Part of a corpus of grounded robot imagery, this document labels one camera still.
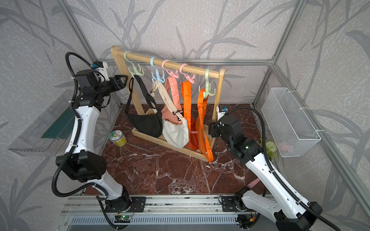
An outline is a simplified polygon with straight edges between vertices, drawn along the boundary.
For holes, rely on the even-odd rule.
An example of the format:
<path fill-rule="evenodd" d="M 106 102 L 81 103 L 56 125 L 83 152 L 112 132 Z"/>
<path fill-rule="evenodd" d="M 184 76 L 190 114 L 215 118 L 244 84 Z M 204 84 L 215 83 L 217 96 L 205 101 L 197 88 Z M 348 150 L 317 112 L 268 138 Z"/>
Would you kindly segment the bright orange crossbody bag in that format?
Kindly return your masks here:
<path fill-rule="evenodd" d="M 204 97 L 205 89 L 200 89 L 198 95 L 198 118 L 196 121 L 197 139 L 198 139 L 198 149 L 206 157 L 209 163 L 213 162 L 214 156 L 212 148 L 207 138 L 207 134 L 204 130 L 204 118 L 207 108 L 208 97 Z"/>

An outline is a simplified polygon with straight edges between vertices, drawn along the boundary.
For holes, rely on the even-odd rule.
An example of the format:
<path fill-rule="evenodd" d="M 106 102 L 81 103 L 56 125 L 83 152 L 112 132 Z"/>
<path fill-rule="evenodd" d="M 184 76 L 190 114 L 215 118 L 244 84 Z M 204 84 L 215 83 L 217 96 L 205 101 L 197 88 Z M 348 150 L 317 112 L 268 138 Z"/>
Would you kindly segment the dark orange crossbody bag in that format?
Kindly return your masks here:
<path fill-rule="evenodd" d="M 196 121 L 191 115 L 191 108 L 192 108 L 192 98 L 191 98 L 191 83 L 190 81 L 185 81 L 181 85 L 181 95 L 183 97 L 183 112 L 184 118 L 188 122 L 188 131 L 189 131 L 189 142 L 186 145 L 186 148 L 191 150 L 198 150 L 199 143 L 198 143 L 198 131 L 196 129 Z"/>

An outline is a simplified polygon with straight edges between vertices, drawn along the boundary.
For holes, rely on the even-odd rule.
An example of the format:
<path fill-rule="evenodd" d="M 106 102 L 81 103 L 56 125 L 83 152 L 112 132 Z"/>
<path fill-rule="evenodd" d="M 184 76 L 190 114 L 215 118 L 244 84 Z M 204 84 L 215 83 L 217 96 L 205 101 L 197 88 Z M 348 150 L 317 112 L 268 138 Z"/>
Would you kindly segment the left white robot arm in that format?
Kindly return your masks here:
<path fill-rule="evenodd" d="M 66 65 L 74 81 L 74 93 L 69 107 L 75 115 L 71 140 L 63 156 L 57 157 L 57 170 L 52 179 L 52 192 L 57 197 L 69 197 L 91 186 L 102 196 L 97 200 L 114 211 L 128 210 L 132 200 L 127 189 L 117 183 L 107 171 L 106 160 L 94 153 L 93 138 L 97 119 L 104 108 L 105 97 L 126 87 L 127 76 L 109 77 L 103 62 L 89 63 L 74 52 L 65 54 Z M 63 193 L 57 188 L 60 173 L 83 185 Z"/>

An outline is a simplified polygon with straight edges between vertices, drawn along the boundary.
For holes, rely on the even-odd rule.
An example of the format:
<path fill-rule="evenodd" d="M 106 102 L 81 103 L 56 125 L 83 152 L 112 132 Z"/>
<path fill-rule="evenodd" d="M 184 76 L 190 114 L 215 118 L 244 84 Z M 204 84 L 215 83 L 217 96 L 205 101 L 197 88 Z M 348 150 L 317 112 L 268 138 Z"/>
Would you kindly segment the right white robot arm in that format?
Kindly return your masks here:
<path fill-rule="evenodd" d="M 259 145 L 244 136 L 239 120 L 230 111 L 210 123 L 208 134 L 221 137 L 229 152 L 251 170 L 274 197 L 273 201 L 269 200 L 245 186 L 234 194 L 238 210 L 254 210 L 274 222 L 280 231 L 308 231 L 317 220 L 339 230 L 321 216 L 323 209 L 317 202 L 310 202 L 298 193 L 272 165 L 266 141 Z"/>

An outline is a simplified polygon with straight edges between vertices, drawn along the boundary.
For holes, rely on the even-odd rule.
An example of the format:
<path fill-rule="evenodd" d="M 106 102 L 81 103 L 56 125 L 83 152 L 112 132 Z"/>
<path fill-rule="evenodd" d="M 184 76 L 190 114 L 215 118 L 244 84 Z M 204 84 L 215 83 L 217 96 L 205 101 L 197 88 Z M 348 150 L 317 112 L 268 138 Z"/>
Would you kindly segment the green hook left end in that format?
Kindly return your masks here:
<path fill-rule="evenodd" d="M 126 51 L 124 53 L 124 59 L 125 61 L 129 62 L 132 66 L 132 69 L 128 68 L 128 71 L 129 73 L 131 74 L 131 77 L 135 77 L 135 75 L 137 76 L 143 76 L 145 73 L 144 73 L 144 70 L 141 68 L 141 66 L 138 64 L 137 66 L 132 62 L 130 61 L 128 58 L 127 58 L 127 54 L 130 53 L 128 51 Z"/>

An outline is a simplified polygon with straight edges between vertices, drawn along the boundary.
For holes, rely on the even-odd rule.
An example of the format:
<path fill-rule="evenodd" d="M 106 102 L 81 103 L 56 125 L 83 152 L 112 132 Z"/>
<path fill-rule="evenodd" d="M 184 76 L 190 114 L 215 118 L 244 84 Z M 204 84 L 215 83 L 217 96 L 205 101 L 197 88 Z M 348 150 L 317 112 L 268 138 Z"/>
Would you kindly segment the green hook end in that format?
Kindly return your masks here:
<path fill-rule="evenodd" d="M 127 58 L 127 54 L 130 53 L 128 51 L 126 51 L 124 53 L 124 59 L 125 61 L 129 62 L 132 66 L 132 69 L 128 68 L 128 71 L 129 73 L 131 74 L 131 77 L 135 77 L 135 75 L 137 76 L 143 76 L 145 73 L 144 73 L 144 70 L 141 68 L 141 66 L 138 64 L 137 66 L 132 62 L 130 61 L 128 58 Z"/>
<path fill-rule="evenodd" d="M 202 96 L 203 98 L 207 98 L 208 96 L 214 96 L 216 95 L 216 90 L 214 90 L 214 93 L 211 93 L 211 84 L 209 82 L 209 73 L 210 73 L 210 69 L 209 68 L 206 68 L 205 69 L 205 89 L 204 89 L 204 92 L 202 93 Z"/>

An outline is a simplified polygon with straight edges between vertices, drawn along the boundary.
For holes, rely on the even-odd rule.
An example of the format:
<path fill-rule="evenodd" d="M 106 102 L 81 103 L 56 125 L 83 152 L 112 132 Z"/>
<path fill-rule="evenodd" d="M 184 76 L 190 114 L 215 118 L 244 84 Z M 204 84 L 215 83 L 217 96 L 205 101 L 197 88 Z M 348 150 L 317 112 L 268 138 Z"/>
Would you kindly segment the light blue hook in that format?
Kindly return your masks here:
<path fill-rule="evenodd" d="M 156 59 L 155 56 L 151 57 L 150 59 L 150 65 L 154 68 L 155 70 L 155 74 L 153 74 L 153 72 L 151 72 L 151 76 L 152 76 L 152 83 L 154 84 L 156 80 L 158 80 L 159 82 L 161 83 L 165 83 L 166 82 L 166 79 L 165 79 L 165 72 L 164 70 L 162 70 L 162 75 L 160 75 L 159 73 L 159 70 L 156 68 L 156 66 L 154 65 L 154 60 Z"/>

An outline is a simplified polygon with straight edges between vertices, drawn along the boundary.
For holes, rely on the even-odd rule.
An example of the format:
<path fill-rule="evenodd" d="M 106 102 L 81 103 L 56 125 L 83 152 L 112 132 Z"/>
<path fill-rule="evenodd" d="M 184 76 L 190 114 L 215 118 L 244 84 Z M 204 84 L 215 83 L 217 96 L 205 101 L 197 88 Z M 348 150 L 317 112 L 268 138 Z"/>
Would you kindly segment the green hook right end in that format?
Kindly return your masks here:
<path fill-rule="evenodd" d="M 209 73 L 210 73 L 210 69 L 209 68 L 206 68 L 205 69 L 205 89 L 204 89 L 204 92 L 202 93 L 202 96 L 203 98 L 207 98 L 208 96 L 214 96 L 216 95 L 216 90 L 214 90 L 214 93 L 211 93 L 211 84 L 209 82 Z"/>

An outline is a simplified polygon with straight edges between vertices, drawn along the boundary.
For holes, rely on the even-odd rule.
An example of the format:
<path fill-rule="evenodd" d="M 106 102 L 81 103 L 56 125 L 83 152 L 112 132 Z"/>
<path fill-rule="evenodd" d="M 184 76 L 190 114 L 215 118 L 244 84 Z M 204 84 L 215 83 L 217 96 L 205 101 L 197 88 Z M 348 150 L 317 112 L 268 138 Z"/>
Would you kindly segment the cream white crossbody bag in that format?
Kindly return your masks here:
<path fill-rule="evenodd" d="M 155 81 L 153 84 L 153 91 L 158 91 L 161 95 L 163 102 L 165 103 L 166 99 L 166 89 L 165 84 L 162 84 L 158 80 Z M 173 124 L 167 120 L 162 118 L 163 122 L 163 130 L 162 133 L 166 139 L 166 141 L 176 148 L 183 148 L 189 142 L 189 131 L 188 131 L 188 122 L 182 115 L 182 112 L 176 112 L 176 115 L 179 119 L 182 120 L 182 124 Z"/>

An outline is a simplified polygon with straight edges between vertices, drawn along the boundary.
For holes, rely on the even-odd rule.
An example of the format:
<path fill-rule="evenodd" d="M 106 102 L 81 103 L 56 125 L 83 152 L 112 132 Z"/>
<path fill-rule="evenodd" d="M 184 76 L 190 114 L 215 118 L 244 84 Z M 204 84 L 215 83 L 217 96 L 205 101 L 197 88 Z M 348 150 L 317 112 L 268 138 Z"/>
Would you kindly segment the pink hook left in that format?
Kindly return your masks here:
<path fill-rule="evenodd" d="M 161 65 L 162 69 L 163 69 L 163 70 L 165 70 L 169 76 L 172 76 L 172 77 L 174 77 L 174 78 L 178 79 L 178 78 L 179 78 L 178 70 L 176 70 L 175 72 L 173 72 L 172 70 L 170 70 L 170 69 L 168 69 L 168 68 L 166 68 L 166 67 L 164 66 L 168 61 L 169 61 L 169 60 L 164 60 L 164 61 L 162 62 L 162 65 Z"/>

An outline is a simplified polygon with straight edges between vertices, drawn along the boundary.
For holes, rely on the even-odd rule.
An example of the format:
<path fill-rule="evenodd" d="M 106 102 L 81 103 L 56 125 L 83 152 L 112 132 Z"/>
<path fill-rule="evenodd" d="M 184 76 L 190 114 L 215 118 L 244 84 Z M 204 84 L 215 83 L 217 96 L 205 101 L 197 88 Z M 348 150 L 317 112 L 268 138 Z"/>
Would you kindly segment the pink hook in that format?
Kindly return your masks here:
<path fill-rule="evenodd" d="M 161 65 L 162 69 L 163 69 L 163 70 L 165 70 L 169 76 L 172 76 L 172 77 L 174 77 L 174 78 L 178 79 L 178 78 L 179 78 L 178 70 L 176 70 L 175 72 L 173 72 L 172 70 L 170 70 L 170 69 L 168 69 L 168 68 L 166 68 L 166 67 L 164 66 L 168 61 L 169 61 L 169 60 L 164 60 L 164 61 L 162 62 L 162 65 Z"/>
<path fill-rule="evenodd" d="M 192 84 L 195 83 L 194 79 L 195 79 L 195 74 L 192 74 L 192 76 L 190 76 L 189 74 L 183 72 L 183 68 L 186 66 L 187 64 L 186 63 L 183 63 L 180 68 L 179 68 L 179 71 L 181 74 L 183 74 L 185 76 L 185 78 Z"/>

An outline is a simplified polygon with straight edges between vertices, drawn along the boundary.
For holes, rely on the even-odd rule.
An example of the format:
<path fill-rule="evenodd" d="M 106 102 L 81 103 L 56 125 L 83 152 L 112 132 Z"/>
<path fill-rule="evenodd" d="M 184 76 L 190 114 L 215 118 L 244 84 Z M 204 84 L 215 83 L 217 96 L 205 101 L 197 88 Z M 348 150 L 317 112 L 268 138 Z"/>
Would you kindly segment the black crossbody bag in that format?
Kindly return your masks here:
<path fill-rule="evenodd" d="M 134 80 L 136 80 L 140 86 L 142 94 L 151 109 L 156 112 L 152 115 L 134 115 L 129 113 L 133 89 Z M 126 104 L 125 113 L 130 121 L 130 123 L 141 133 L 158 138 L 162 135 L 163 123 L 162 123 L 162 113 L 158 110 L 155 99 L 150 95 L 146 89 L 145 84 L 138 75 L 134 75 L 129 82 L 129 99 Z"/>

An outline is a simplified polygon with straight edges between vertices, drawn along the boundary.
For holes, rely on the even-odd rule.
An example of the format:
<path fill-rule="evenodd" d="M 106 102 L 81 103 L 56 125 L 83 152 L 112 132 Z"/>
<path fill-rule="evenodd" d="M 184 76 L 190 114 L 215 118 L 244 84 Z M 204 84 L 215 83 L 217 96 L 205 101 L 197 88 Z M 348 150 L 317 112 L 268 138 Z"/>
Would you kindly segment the pink crossbody bag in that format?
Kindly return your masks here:
<path fill-rule="evenodd" d="M 173 124 L 182 124 L 182 120 L 178 118 L 176 112 L 182 112 L 180 104 L 180 96 L 178 92 L 177 81 L 174 77 L 170 76 L 165 82 L 166 99 L 165 107 L 162 109 L 162 118 Z"/>

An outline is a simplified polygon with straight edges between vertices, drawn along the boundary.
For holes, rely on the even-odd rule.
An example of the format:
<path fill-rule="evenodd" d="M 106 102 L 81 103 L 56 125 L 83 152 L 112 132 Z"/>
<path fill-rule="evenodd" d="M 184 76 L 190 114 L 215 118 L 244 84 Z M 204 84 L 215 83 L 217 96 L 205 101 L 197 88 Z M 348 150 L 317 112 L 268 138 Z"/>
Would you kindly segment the pink hook right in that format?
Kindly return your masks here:
<path fill-rule="evenodd" d="M 194 79 L 195 79 L 195 74 L 192 74 L 192 76 L 190 76 L 189 74 L 183 72 L 183 68 L 186 66 L 187 64 L 186 63 L 183 63 L 180 68 L 179 68 L 179 71 L 181 74 L 183 74 L 185 76 L 185 78 L 192 84 L 195 83 Z"/>

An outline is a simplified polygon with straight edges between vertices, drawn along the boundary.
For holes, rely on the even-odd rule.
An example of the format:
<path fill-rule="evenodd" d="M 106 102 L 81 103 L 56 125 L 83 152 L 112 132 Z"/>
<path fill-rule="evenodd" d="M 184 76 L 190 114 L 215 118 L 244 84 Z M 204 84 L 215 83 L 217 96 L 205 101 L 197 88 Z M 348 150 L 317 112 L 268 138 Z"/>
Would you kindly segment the wooden clothes rack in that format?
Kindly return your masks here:
<path fill-rule="evenodd" d="M 110 50 L 121 74 L 127 74 L 126 115 L 133 135 L 197 159 L 213 162 L 215 139 L 205 125 L 207 103 L 215 96 L 212 120 L 217 119 L 224 68 L 179 64 L 156 57 Z"/>

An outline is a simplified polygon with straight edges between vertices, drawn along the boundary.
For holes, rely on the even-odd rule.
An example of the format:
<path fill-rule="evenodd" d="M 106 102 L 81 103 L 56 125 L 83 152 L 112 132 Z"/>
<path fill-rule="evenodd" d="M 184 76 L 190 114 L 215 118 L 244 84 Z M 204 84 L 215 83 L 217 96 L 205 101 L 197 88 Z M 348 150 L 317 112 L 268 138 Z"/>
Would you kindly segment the potted artificial flower plant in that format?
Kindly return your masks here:
<path fill-rule="evenodd" d="M 266 148 L 269 160 L 273 162 L 275 159 L 278 158 L 278 147 L 273 141 L 266 140 Z"/>

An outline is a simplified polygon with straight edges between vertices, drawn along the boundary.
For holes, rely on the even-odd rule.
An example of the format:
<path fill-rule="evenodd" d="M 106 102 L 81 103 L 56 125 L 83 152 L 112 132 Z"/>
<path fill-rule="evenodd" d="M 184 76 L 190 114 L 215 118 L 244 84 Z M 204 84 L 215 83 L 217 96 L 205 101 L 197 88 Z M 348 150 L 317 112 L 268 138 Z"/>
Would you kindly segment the purple pink toy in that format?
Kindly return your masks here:
<path fill-rule="evenodd" d="M 247 186 L 250 188 L 250 189 L 253 189 L 258 183 L 260 182 L 260 179 L 257 178 L 255 180 L 253 180 L 251 183 L 249 183 Z"/>

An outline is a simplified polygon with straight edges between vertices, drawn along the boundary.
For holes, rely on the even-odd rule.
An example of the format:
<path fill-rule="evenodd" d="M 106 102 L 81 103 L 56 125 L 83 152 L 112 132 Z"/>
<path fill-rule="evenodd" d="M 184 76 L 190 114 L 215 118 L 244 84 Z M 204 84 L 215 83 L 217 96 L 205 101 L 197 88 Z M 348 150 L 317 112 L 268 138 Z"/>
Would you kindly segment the clear acrylic wall shelf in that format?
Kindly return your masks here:
<path fill-rule="evenodd" d="M 69 107 L 73 91 L 66 90 L 11 145 L 23 157 L 53 157 L 64 153 L 75 116 Z"/>

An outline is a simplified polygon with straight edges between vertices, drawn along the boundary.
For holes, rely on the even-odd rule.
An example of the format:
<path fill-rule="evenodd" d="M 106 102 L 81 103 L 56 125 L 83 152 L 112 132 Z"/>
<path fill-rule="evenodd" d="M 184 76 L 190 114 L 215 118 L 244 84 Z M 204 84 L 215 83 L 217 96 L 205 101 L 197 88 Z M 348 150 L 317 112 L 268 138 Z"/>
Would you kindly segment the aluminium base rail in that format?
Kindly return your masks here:
<path fill-rule="evenodd" d="M 246 208 L 237 208 L 231 194 L 135 195 L 133 205 L 119 212 L 102 210 L 93 196 L 72 196 L 68 199 L 54 227 L 67 231 L 73 226 L 94 229 L 114 224 L 114 229 L 129 229 L 144 225 L 239 225 L 248 228 L 250 218 L 257 215 L 274 220 L 281 210 L 271 197 L 249 192 Z"/>

